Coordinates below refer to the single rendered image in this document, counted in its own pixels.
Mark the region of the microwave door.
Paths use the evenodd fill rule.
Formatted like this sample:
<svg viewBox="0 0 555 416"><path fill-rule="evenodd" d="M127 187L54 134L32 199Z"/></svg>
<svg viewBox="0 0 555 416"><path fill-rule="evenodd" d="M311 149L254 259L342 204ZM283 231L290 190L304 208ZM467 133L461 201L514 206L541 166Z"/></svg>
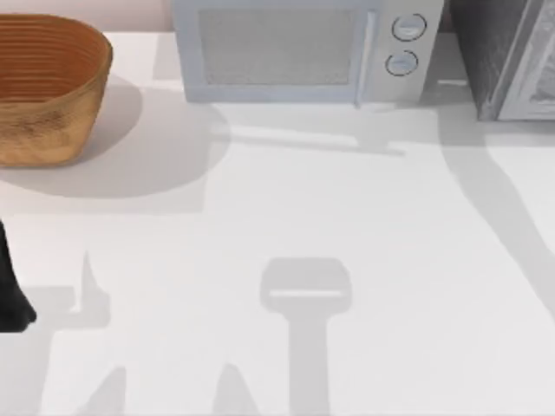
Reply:
<svg viewBox="0 0 555 416"><path fill-rule="evenodd" d="M378 0L171 0L186 98L353 103Z"/></svg>

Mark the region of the pale microwave oven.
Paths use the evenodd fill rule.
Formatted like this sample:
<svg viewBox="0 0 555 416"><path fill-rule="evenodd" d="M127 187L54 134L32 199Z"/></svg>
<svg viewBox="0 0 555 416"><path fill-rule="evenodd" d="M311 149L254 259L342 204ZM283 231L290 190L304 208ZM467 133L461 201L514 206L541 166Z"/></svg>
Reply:
<svg viewBox="0 0 555 416"><path fill-rule="evenodd" d="M364 104L373 102L412 103L420 99L427 77L444 0L378 0L374 36L369 61ZM400 42L392 34L392 24L399 16L420 14L427 20L425 33L412 42ZM404 49L414 52L419 59L416 71L395 77L385 69L390 55Z"/></svg>

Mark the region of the round microwave knob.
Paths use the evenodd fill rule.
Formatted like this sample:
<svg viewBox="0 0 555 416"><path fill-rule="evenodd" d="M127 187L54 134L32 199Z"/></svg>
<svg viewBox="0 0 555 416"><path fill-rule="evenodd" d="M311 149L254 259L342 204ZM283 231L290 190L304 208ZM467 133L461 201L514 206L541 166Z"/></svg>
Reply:
<svg viewBox="0 0 555 416"><path fill-rule="evenodd" d="M385 62L385 69L395 77L404 77L414 73L419 66L418 56L407 49L390 55Z"/></svg>
<svg viewBox="0 0 555 416"><path fill-rule="evenodd" d="M427 26L427 20L420 14L399 16L392 24L392 34L400 42L412 42L425 33Z"/></svg>

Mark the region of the brown woven basket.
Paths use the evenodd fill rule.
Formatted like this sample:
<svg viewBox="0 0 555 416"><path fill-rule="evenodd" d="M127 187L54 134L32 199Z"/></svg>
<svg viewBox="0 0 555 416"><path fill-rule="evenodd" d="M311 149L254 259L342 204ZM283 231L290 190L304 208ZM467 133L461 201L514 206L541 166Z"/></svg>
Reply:
<svg viewBox="0 0 555 416"><path fill-rule="evenodd" d="M59 166L86 146L113 47L64 16L0 13L0 166Z"/></svg>

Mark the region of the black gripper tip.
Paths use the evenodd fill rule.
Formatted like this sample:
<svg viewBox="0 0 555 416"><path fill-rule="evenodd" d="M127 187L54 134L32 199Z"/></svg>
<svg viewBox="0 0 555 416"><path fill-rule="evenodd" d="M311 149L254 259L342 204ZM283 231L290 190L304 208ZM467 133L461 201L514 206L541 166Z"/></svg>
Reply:
<svg viewBox="0 0 555 416"><path fill-rule="evenodd" d="M37 314L16 279L8 240L0 220L0 334L22 333Z"/></svg>

